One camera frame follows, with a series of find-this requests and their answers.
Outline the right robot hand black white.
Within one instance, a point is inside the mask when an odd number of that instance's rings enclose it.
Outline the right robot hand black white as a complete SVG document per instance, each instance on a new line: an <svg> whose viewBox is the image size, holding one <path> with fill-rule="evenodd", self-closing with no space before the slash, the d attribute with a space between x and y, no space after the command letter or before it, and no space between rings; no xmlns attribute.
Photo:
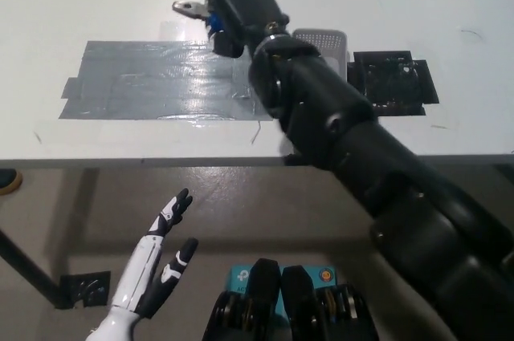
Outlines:
<svg viewBox="0 0 514 341"><path fill-rule="evenodd" d="M253 55L272 35L287 34L289 17L276 0L206 0L211 18L213 51L228 58L239 58L245 49Z"/></svg>

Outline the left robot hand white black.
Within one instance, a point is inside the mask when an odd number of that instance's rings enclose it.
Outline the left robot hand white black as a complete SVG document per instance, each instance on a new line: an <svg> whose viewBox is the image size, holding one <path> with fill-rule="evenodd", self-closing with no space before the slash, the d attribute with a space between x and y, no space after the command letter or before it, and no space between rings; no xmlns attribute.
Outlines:
<svg viewBox="0 0 514 341"><path fill-rule="evenodd" d="M194 256L198 239L188 238L162 271L157 267L166 235L182 221L192 200L189 190L184 188L156 216L124 269L112 298L113 306L151 319L171 295Z"/></svg>

